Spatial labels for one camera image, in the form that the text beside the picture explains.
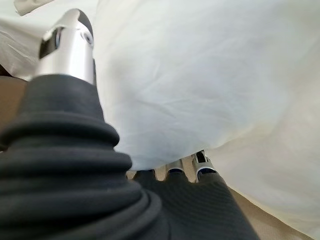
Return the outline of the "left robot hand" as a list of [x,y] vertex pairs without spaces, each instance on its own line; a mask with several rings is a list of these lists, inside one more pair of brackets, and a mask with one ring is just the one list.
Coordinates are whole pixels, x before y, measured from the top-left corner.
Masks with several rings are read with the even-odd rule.
[[94,37],[68,10],[42,37],[16,118],[0,134],[3,240],[256,240],[257,233],[204,151],[196,181],[182,161],[126,176],[96,87]]

